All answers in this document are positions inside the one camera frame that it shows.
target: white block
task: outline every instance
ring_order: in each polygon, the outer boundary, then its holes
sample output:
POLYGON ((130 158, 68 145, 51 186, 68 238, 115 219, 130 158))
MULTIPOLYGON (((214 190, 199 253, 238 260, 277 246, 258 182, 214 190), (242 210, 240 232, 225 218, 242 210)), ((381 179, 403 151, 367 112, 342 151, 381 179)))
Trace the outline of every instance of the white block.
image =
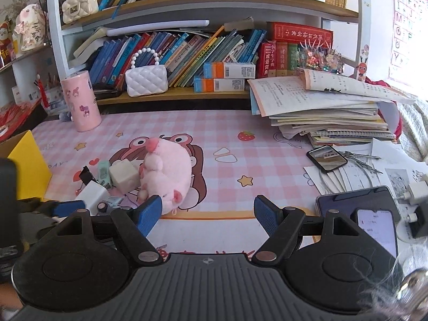
POLYGON ((87 208, 91 213, 91 216, 95 216, 98 213, 98 203, 107 199, 109 196, 110 194, 107 189, 102 185, 94 181, 90 181, 75 200, 82 200, 85 203, 85 208, 87 208))
POLYGON ((118 160, 109 168, 110 177, 113 185, 116 186, 122 194, 126 194, 137 187, 140 187, 140 175, 138 170, 128 159, 118 160))

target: yellow box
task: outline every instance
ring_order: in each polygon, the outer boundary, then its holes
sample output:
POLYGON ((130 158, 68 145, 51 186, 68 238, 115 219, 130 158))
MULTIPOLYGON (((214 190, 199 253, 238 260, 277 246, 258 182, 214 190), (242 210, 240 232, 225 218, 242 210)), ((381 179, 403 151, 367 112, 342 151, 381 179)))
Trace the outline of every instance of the yellow box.
POLYGON ((0 144, 0 157, 9 158, 16 164, 18 199, 44 198, 52 173, 31 131, 25 131, 0 144))

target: pink checkered desk mat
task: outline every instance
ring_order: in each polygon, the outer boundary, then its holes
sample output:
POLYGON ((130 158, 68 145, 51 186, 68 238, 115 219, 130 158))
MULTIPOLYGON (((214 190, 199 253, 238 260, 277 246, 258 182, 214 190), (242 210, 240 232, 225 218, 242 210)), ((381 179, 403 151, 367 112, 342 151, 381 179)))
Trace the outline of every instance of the pink checkered desk mat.
MULTIPOLYGON (((82 186, 77 175, 85 165, 95 177, 100 160, 126 158, 139 165, 148 137, 185 146, 195 164, 193 185, 182 210, 164 215, 150 233, 160 250, 253 251, 267 238, 254 219, 258 194, 280 207, 315 212, 319 193, 303 169, 311 165, 305 155, 309 142, 285 140, 268 119, 249 111, 110 114, 85 133, 78 133, 72 122, 48 121, 33 135, 53 174, 45 197, 61 201, 76 197, 82 186)), ((136 192, 122 204, 133 205, 136 192)), ((119 195, 116 189, 111 194, 119 195)))

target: smartphone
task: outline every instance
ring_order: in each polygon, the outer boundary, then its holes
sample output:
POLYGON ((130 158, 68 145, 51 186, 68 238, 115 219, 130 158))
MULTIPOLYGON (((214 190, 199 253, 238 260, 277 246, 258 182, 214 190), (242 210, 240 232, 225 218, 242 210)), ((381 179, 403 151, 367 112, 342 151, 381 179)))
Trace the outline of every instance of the smartphone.
POLYGON ((347 163, 347 159, 331 146, 322 146, 306 153, 322 172, 333 171, 347 163))
POLYGON ((401 220, 394 198, 386 186, 327 194, 315 200, 315 209, 322 217, 325 217, 329 210, 339 210, 350 218, 357 208, 390 210, 395 223, 401 220))
POLYGON ((363 231, 382 245, 394 258, 397 257, 397 234, 391 211, 356 209, 352 217, 363 231))

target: white plug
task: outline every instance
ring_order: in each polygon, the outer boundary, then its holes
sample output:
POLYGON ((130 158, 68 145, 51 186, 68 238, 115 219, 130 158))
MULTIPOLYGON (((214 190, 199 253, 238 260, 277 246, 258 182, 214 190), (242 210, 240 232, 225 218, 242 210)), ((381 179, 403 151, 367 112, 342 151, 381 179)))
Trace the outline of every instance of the white plug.
POLYGON ((85 208, 89 210, 91 216, 98 213, 97 205, 100 201, 107 199, 110 196, 107 189, 102 185, 90 181, 85 188, 79 193, 75 200, 82 200, 85 203, 85 208))
POLYGON ((140 187, 140 174, 128 159, 117 160, 108 169, 113 185, 126 194, 140 187))
POLYGON ((419 182, 410 182, 406 188, 406 193, 403 194, 403 198, 410 205, 420 204, 428 200, 428 175, 423 175, 422 180, 419 182))

